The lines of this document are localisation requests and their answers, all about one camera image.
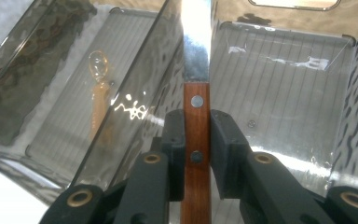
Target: brass insert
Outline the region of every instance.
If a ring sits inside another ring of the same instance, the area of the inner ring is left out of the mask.
[[[92,199],[92,192],[89,189],[80,189],[69,196],[66,201],[71,207],[80,207]]]
[[[161,160],[161,157],[159,155],[156,155],[156,154],[151,154],[151,155],[148,155],[148,156],[144,157],[144,161],[146,163],[150,163],[150,164],[157,163],[160,160]]]
[[[269,154],[256,154],[255,160],[264,164],[270,164],[272,163],[272,158]]]
[[[345,192],[342,192],[339,196],[341,196],[341,199],[345,203],[347,203],[355,208],[358,208],[358,194],[357,193],[345,191]]]

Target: clear plastic container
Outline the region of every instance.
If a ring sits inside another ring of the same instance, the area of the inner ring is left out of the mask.
[[[306,189],[358,188],[358,0],[266,2],[214,2],[212,108]],[[100,3],[36,0],[0,47],[0,171],[46,203],[70,185],[127,178],[182,108],[180,2]],[[106,107],[94,104],[96,50]],[[239,202],[212,184],[213,223],[241,223]]]

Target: clamp jaw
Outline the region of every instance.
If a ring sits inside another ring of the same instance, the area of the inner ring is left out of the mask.
[[[41,223],[168,223],[169,202],[184,197],[185,149],[184,113],[175,110],[129,179],[105,192],[90,185],[69,188]],[[217,110],[211,111],[211,166],[220,198],[240,199],[247,224],[358,223],[358,189],[333,187],[326,198],[304,189],[277,158],[253,152],[234,119]]]

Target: white surface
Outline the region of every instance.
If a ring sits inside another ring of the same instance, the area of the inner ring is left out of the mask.
[[[38,223],[47,206],[0,174],[0,223]]]
[[[33,0],[0,0],[0,44]],[[38,223],[47,206],[0,174],[0,223]]]

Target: knife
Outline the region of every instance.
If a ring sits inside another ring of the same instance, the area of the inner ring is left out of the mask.
[[[181,223],[211,223],[210,88],[211,0],[182,0],[184,32],[185,197]]]

